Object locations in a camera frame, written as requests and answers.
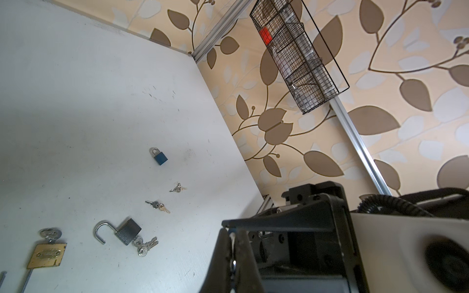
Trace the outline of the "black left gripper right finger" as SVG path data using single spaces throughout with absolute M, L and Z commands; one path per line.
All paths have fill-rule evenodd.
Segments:
M 263 293 L 260 273 L 246 230 L 237 230 L 234 239 L 234 291 L 236 293 Z

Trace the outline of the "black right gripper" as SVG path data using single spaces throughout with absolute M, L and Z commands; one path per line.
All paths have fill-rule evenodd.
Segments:
M 253 277 L 266 293 L 366 293 L 368 283 L 343 186 L 326 181 L 282 194 L 286 205 L 222 226 L 247 232 Z

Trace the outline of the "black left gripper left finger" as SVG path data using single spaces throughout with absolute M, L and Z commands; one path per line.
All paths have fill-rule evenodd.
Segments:
M 230 293 L 232 290 L 232 240 L 225 228 L 219 231 L 212 259 L 200 293 Z

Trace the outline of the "black padlock with keys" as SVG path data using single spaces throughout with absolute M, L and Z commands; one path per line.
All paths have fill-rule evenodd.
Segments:
M 121 226 L 116 228 L 112 223 L 101 221 L 98 223 L 93 231 L 95 239 L 101 244 L 106 244 L 106 241 L 98 234 L 102 227 L 108 227 L 112 230 L 115 237 L 124 245 L 133 244 L 137 248 L 138 256 L 145 257 L 148 252 L 159 244 L 157 237 L 152 238 L 148 242 L 144 242 L 143 237 L 140 235 L 142 228 L 132 218 L 125 221 Z

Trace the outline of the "large blue padlock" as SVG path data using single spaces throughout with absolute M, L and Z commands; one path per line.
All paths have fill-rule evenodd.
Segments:
M 160 151 L 158 148 L 153 147 L 149 149 L 149 152 L 159 166 L 162 166 L 165 162 L 168 161 L 168 158 L 166 157 L 166 155 L 162 151 Z

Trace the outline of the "brass padlock long shackle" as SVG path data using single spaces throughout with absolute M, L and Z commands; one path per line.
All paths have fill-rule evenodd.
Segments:
M 59 228 L 43 228 L 39 231 L 42 242 L 34 247 L 31 257 L 26 265 L 26 276 L 20 287 L 20 293 L 24 293 L 35 269 L 59 267 L 64 257 L 67 244 L 59 242 L 62 231 Z

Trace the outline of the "small key set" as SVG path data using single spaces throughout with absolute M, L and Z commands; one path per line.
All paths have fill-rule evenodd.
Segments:
M 186 190 L 186 189 L 187 188 L 183 187 L 181 183 L 177 183 L 177 185 L 173 189 L 169 190 L 169 192 L 180 193 L 181 191 Z

